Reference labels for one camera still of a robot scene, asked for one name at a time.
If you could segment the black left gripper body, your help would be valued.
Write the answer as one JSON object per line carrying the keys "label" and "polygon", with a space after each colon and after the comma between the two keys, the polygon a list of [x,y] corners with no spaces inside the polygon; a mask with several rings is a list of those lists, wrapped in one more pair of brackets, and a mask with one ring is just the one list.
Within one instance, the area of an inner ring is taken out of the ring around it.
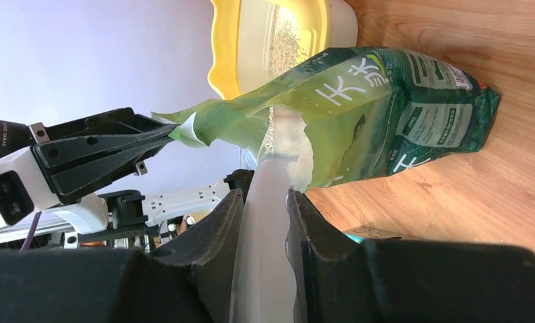
{"label": "black left gripper body", "polygon": [[162,125],[162,122],[135,114],[130,107],[117,108],[50,127],[32,124],[28,127],[28,140],[31,143],[41,143],[87,135],[129,135],[152,131]]}

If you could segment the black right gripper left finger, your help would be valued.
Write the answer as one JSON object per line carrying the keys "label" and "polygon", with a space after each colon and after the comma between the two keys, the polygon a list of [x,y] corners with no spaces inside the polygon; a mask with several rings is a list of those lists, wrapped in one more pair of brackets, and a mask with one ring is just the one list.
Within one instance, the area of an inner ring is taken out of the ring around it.
{"label": "black right gripper left finger", "polygon": [[232,190],[150,253],[0,250],[0,322],[227,322],[243,210]]}

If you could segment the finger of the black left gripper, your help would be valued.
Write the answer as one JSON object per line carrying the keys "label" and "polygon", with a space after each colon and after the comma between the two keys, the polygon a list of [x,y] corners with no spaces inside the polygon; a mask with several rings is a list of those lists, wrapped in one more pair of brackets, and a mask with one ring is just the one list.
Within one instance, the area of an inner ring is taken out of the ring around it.
{"label": "finger of the black left gripper", "polygon": [[71,204],[114,181],[137,171],[136,164],[154,156],[171,138],[142,141],[111,152],[102,152],[92,160],[58,171],[50,176],[52,189],[60,203]]}
{"label": "finger of the black left gripper", "polygon": [[169,134],[176,124],[159,124],[154,129],[135,134],[86,135],[37,144],[32,148],[38,163],[46,169],[82,166],[103,157],[130,153],[126,163],[155,156],[172,142]]}

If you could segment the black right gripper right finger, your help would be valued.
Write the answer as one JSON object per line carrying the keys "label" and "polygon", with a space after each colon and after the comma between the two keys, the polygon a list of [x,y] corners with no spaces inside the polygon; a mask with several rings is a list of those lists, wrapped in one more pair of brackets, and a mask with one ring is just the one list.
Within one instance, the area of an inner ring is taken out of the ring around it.
{"label": "black right gripper right finger", "polygon": [[535,253],[519,246],[365,239],[286,196],[296,322],[535,322]]}

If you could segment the clear plastic litter scoop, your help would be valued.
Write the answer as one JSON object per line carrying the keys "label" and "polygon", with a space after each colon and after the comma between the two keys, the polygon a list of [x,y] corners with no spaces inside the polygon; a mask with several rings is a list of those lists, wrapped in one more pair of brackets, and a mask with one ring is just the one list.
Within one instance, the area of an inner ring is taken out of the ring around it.
{"label": "clear plastic litter scoop", "polygon": [[287,252],[287,193],[306,144],[302,117],[281,105],[269,109],[269,126],[244,205],[229,322],[294,322],[297,283]]}

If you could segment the green cat litter bag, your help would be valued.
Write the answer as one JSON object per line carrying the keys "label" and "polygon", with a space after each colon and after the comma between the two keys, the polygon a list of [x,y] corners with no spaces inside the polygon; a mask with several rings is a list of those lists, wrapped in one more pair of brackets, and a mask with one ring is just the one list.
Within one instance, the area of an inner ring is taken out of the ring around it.
{"label": "green cat litter bag", "polygon": [[328,48],[263,86],[157,117],[189,147],[222,140],[282,158],[294,189],[392,176],[480,151],[500,103],[491,87],[405,48]]}

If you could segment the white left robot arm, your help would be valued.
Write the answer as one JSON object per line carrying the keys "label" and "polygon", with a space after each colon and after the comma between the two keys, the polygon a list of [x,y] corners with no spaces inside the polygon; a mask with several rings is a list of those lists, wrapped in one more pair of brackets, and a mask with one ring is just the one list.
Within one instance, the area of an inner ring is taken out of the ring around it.
{"label": "white left robot arm", "polygon": [[202,188],[143,194],[102,193],[171,142],[176,124],[119,108],[51,127],[0,120],[0,249],[93,244],[146,250],[167,242],[192,215],[216,207],[233,189],[247,193],[253,171],[239,169]]}

